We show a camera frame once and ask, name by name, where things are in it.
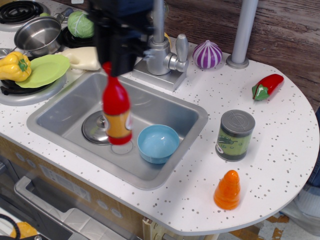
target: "bottle label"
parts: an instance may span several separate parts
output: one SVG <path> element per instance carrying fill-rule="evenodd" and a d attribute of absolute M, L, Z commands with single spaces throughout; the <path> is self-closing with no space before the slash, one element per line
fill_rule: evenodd
<path fill-rule="evenodd" d="M 130 110 L 119 115 L 108 115 L 104 113 L 108 124 L 106 134 L 111 138 L 124 138 L 132 131 L 132 117 Z"/>

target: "ketchup bottle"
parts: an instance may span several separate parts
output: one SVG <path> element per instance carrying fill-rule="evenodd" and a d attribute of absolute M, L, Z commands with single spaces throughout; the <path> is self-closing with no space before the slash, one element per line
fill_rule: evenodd
<path fill-rule="evenodd" d="M 130 100 L 126 89 L 117 77 L 111 76 L 111 63 L 102 65 L 108 75 L 108 84 L 103 92 L 103 112 L 108 123 L 106 134 L 113 145 L 123 145 L 132 138 Z"/>

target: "white countertop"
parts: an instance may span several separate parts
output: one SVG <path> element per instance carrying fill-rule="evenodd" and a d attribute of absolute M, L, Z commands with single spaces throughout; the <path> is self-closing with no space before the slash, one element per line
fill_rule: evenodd
<path fill-rule="evenodd" d="M 51 2 L 53 7 L 61 9 L 57 2 Z M 13 48 L 14 32 L 0 34 L 0 47 Z M 311 174 L 319 149 L 316 116 L 306 97 L 286 76 L 269 99 L 252 99 L 251 88 L 258 81 L 275 73 L 283 75 L 276 68 L 250 61 L 245 69 L 233 69 L 225 64 L 228 54 L 224 53 L 216 68 L 202 70 L 192 60 L 195 46 L 190 44 L 187 78 L 175 92 L 125 74 L 133 81 L 199 105 L 209 114 L 199 137 L 157 189 L 138 189 L 31 132 L 27 118 L 47 100 L 29 106 L 0 104 L 0 136 L 180 235 L 223 233 L 260 222 L 288 204 Z M 79 75 L 68 70 L 67 84 Z M 221 116 L 232 109 L 250 113 L 256 123 L 247 155 L 237 162 L 221 159 L 215 150 Z M 240 177 L 240 205 L 225 211 L 216 206 L 213 194 L 229 170 L 236 170 Z"/>

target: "cabinet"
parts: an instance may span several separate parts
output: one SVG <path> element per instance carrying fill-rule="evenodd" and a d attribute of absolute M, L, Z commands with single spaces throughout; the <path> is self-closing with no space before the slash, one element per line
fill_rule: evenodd
<path fill-rule="evenodd" d="M 76 208 L 125 239 L 143 239 L 144 216 L 136 211 L 3 137 L 0 156 L 22 169 L 19 178 L 25 176 L 35 189 L 40 187 L 35 194 L 61 213 Z"/>

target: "yellow bell pepper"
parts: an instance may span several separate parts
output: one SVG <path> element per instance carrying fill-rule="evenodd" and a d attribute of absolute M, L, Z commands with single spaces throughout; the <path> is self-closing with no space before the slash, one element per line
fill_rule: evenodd
<path fill-rule="evenodd" d="M 22 82 L 31 74 L 31 62 L 26 55 L 13 51 L 0 59 L 0 80 Z"/>

